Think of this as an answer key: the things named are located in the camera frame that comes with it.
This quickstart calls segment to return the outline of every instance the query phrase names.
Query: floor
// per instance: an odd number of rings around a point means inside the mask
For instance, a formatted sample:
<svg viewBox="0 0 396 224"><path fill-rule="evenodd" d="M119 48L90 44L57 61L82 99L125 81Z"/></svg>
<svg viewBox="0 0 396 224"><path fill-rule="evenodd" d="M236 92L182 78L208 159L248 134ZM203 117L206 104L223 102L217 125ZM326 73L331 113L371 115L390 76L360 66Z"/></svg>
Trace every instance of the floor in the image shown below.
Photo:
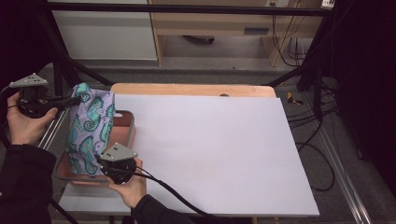
<svg viewBox="0 0 396 224"><path fill-rule="evenodd" d="M309 40L305 40L303 44L306 51ZM287 60L288 63L295 63L293 59ZM261 85L293 69L283 63L278 67L272 67L268 62L268 55L263 50L262 42L257 37L225 36L216 37L212 44L188 36L170 36L167 38L163 64L160 67L150 63L121 62L117 66L108 66L107 62L84 63L116 82ZM50 68L44 69L39 75L51 79ZM102 87L92 82L91 78L85 76L82 78L93 86ZM304 118L311 115L309 109L312 106L313 94L297 92L295 88L297 81L298 77L294 77L276 87L276 95L282 100L286 115L289 120L294 120L290 122L290 127L296 143L305 142L318 127L318 123L314 120L303 125L306 121ZM334 80L330 78L324 81L329 85L334 84ZM288 99L288 93L291 93L294 101ZM326 159L321 156L323 154L329 160L330 154L327 150L329 142L343 163L340 172L348 174L349 179L346 183L342 183L342 179L336 178L333 187L328 191L313 190L320 212L319 217L259 217L258 222L261 224L366 223L357 221L351 211L350 203L343 192L342 186L345 185L346 188L351 189L352 194L359 195L358 198L361 199L370 217L369 223L396 223L396 200L374 166L369 161L358 158L355 143L343 122L342 112L337 109L333 96L324 91L321 101L322 111L327 115L319 132L310 141L312 146L306 146L300 152L308 180L315 189L326 189L332 183L332 170ZM62 132L66 131L63 130L58 134L58 139L50 149L55 155L62 152ZM59 201L65 183L55 177L53 181L54 198ZM53 223L67 223L57 211L50 208L50 212ZM108 217L82 214L74 216L84 223L108 223Z"/></svg>

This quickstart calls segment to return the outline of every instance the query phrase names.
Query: table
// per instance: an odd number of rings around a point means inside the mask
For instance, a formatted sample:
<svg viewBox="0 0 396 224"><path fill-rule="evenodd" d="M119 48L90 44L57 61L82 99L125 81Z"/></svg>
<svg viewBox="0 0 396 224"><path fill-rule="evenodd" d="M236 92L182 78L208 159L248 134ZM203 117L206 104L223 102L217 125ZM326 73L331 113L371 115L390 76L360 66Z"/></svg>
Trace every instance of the table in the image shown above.
<svg viewBox="0 0 396 224"><path fill-rule="evenodd" d="M219 216L318 216L283 107L272 88L116 84L112 90L116 108L129 108L135 115L133 150L144 167L192 204ZM217 97L221 94L231 97ZM235 121L236 110L258 119L252 123L241 116ZM163 117L180 122L169 126ZM233 132L226 127L230 122ZM235 141L241 137L246 141ZM148 193L170 208L192 213L156 183L148 182ZM105 188L68 184L60 205L69 212L129 214L120 196Z"/></svg>

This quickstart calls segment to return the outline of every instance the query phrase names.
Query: black pole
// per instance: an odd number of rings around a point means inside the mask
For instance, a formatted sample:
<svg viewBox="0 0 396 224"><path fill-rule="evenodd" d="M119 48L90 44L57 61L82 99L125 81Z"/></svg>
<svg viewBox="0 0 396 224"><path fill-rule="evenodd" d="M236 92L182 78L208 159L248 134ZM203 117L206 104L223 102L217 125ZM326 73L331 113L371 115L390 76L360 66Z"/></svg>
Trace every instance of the black pole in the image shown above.
<svg viewBox="0 0 396 224"><path fill-rule="evenodd" d="M161 13L205 13L239 15L279 15L325 17L332 12L320 8L295 7L226 7L192 5L146 5L146 4L93 4L93 3L41 3L47 10L61 11L104 11L104 12L161 12Z"/></svg>

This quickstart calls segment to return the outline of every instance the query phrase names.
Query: black sleeve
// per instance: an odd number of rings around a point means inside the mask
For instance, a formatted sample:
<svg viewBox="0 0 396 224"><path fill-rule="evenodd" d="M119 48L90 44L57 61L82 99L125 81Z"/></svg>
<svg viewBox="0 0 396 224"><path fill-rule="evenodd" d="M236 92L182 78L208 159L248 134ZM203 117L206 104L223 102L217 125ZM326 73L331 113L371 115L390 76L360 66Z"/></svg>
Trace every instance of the black sleeve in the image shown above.
<svg viewBox="0 0 396 224"><path fill-rule="evenodd" d="M51 223L51 174L56 158L38 147L14 145L0 172L0 223Z"/></svg>
<svg viewBox="0 0 396 224"><path fill-rule="evenodd" d="M151 195L140 200L131 210L132 216L139 224L193 224L186 215L166 208Z"/></svg>

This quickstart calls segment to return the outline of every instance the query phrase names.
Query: wall outlet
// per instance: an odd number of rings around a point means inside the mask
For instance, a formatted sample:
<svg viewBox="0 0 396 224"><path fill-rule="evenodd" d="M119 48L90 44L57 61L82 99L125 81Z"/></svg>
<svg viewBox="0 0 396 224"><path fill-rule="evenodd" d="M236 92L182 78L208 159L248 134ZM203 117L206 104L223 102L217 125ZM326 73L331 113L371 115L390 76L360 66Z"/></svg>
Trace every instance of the wall outlet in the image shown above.
<svg viewBox="0 0 396 224"><path fill-rule="evenodd" d="M335 0L323 0L321 8L332 9L334 7Z"/></svg>
<svg viewBox="0 0 396 224"><path fill-rule="evenodd" d="M265 2L266 7L287 7L289 0L267 0Z"/></svg>

